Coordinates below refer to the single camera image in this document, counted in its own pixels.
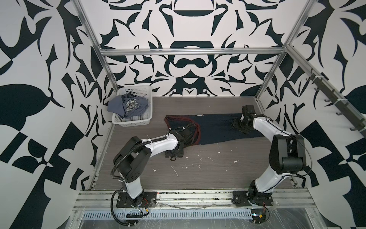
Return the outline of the navy tank top red trim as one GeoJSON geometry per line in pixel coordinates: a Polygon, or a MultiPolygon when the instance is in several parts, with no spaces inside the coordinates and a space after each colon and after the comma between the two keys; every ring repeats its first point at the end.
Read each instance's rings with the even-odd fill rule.
{"type": "Polygon", "coordinates": [[[239,114],[166,115],[165,123],[185,138],[186,147],[263,136],[255,129],[246,134],[234,128],[239,118],[239,114]]]}

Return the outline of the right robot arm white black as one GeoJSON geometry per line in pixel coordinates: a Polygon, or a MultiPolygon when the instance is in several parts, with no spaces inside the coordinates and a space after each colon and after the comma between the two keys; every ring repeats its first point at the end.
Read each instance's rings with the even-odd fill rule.
{"type": "Polygon", "coordinates": [[[274,189],[307,166],[304,138],[281,129],[271,118],[258,114],[252,105],[242,107],[242,116],[234,120],[232,127],[248,136],[258,132],[271,142],[268,168],[251,182],[247,191],[234,191],[232,203],[238,207],[272,206],[274,189]]]}

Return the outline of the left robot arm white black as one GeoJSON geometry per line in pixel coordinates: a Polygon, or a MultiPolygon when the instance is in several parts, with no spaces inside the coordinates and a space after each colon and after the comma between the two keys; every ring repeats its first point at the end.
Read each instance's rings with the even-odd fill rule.
{"type": "Polygon", "coordinates": [[[112,179],[124,183],[128,197],[137,205],[143,198],[144,189],[140,176],[150,158],[164,153],[171,161],[184,155],[184,149],[199,140],[197,131],[180,127],[169,129],[166,134],[152,139],[132,137],[113,159],[110,172],[112,179]]]}

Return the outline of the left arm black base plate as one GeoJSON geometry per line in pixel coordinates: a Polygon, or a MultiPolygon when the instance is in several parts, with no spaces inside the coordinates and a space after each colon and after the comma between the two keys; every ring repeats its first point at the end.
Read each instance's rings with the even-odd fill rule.
{"type": "Polygon", "coordinates": [[[127,192],[118,194],[117,208],[147,208],[156,203],[156,192],[142,192],[138,197],[131,198],[127,192]]]}

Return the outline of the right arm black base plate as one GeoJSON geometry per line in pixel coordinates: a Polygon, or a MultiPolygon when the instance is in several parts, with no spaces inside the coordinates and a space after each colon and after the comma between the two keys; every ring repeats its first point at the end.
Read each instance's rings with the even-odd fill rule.
{"type": "Polygon", "coordinates": [[[249,191],[234,191],[232,203],[237,207],[272,206],[272,194],[250,195],[249,191]]]}

